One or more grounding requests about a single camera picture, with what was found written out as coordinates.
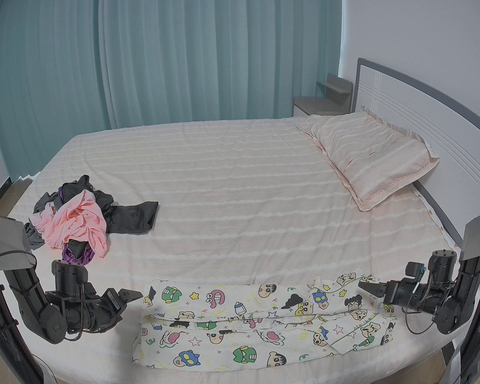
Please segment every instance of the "pink clothing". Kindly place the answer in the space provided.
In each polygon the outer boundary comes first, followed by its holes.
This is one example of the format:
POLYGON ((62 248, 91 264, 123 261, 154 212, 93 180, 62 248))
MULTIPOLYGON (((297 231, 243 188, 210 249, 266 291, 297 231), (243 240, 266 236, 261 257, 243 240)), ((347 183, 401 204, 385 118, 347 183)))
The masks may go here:
POLYGON ((107 252, 107 224, 93 193, 83 190, 60 207, 57 213, 53 203, 30 217, 33 226, 42 234, 46 245, 63 249, 69 240, 87 241, 95 255, 105 257, 107 252))

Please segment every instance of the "white label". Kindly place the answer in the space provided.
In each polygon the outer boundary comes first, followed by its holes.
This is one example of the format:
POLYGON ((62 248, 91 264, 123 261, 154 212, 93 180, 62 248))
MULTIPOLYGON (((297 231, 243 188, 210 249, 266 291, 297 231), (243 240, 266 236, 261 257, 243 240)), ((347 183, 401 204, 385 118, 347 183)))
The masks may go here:
POLYGON ((118 304, 118 301, 115 300, 115 298, 113 297, 110 291, 107 292, 107 296, 110 298, 110 300, 112 300, 112 303, 113 305, 115 305, 115 308, 117 308, 117 310, 120 310, 120 305, 118 304))
POLYGON ((427 147, 427 151, 428 153, 430 154, 430 157, 431 158, 434 158, 434 159, 438 159, 440 156, 438 155, 438 153, 435 152, 435 150, 433 149, 433 147, 428 144, 427 142, 425 142, 425 146, 427 147))

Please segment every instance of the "white wall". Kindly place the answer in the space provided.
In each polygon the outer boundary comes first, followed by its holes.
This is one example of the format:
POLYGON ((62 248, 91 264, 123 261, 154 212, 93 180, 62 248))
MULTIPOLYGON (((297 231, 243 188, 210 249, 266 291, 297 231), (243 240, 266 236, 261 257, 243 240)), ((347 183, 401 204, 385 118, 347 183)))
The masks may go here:
POLYGON ((3 156, 0 152, 0 187, 8 179, 8 177, 9 174, 7 172, 7 167, 5 166, 5 161, 3 160, 3 156))
POLYGON ((340 77, 375 61, 480 115, 480 1, 343 0, 340 77))

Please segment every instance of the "bed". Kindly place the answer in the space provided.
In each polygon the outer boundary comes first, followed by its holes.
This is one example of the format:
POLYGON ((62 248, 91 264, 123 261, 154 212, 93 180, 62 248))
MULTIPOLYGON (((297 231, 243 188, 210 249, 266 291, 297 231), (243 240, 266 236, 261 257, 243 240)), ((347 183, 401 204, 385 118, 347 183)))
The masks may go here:
MULTIPOLYGON (((405 119, 404 111, 411 114, 416 108, 419 114, 419 108, 424 108, 433 113, 427 102, 421 102, 422 97, 432 96, 372 64, 359 61, 354 106, 364 105, 395 124, 421 130, 418 121, 423 120, 405 119), (417 103, 408 106, 410 88, 417 92, 417 103), (391 99, 402 102, 401 113, 382 102, 387 100, 384 94, 390 104, 391 99)), ((442 106, 450 117, 451 107, 442 106)), ((298 284, 355 268, 383 281, 401 278, 408 261, 427 263, 433 250, 460 244, 463 226, 480 212, 478 202, 469 195, 478 192, 478 183, 467 180, 478 181, 480 175, 480 159, 469 155, 475 151, 468 147, 468 134, 478 137, 479 133, 472 130, 476 129, 473 122, 455 113, 457 129, 467 132, 466 137, 458 134, 455 143, 460 147, 466 143, 468 171, 457 173, 457 183, 443 192, 436 190, 437 176, 427 175, 416 184, 418 189, 404 187, 368 212, 358 210, 326 157, 297 129, 303 118, 287 118, 163 124, 76 136, 36 177, 10 217, 27 221, 44 192, 53 192, 83 174, 121 205, 158 200, 160 208, 150 232, 110 234, 106 257, 94 258, 87 266, 89 281, 98 292, 109 287, 143 291, 154 278, 198 284, 298 284), (461 206, 451 204, 445 194, 459 192, 458 185, 467 183, 464 198, 473 211, 459 213, 461 206)), ((431 121, 428 114, 423 116, 431 121)), ((446 125, 432 125, 422 134, 441 152, 442 161, 431 173, 442 178, 450 167, 463 166, 465 155, 463 163, 454 164, 443 142, 446 125)), ((61 251, 43 246, 35 254, 43 288, 54 289, 50 264, 61 258, 61 251)), ((20 318, 13 294, 7 290, 5 296, 13 316, 20 318)), ((415 336, 399 316, 395 342, 379 348, 274 369, 185 373, 132 364, 139 315, 139 303, 132 302, 113 330, 84 334, 75 343, 56 346, 22 323, 19 329, 32 353, 43 358, 58 378, 72 384, 367 384, 427 358, 462 330, 445 336, 432 327, 415 336)), ((429 316, 417 315, 409 324, 421 330, 429 321, 429 316)))

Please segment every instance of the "purple fabric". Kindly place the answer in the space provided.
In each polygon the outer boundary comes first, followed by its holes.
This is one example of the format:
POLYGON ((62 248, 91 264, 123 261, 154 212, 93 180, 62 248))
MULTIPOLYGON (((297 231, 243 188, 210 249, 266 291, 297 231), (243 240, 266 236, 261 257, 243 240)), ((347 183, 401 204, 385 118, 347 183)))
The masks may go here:
POLYGON ((65 203, 63 202, 63 193, 62 193, 62 190, 61 190, 61 189, 62 189, 62 187, 59 188, 60 201, 61 201, 62 204, 65 204, 65 203))
POLYGON ((62 252, 62 260, 69 261, 72 263, 77 263, 80 265, 87 265, 89 262, 92 261, 94 256, 95 256, 95 252, 93 252, 92 248, 90 248, 89 246, 85 248, 83 256, 80 257, 80 259, 78 260, 75 259, 72 251, 70 251, 70 248, 68 247, 67 244, 65 244, 65 248, 63 248, 63 252, 62 252))

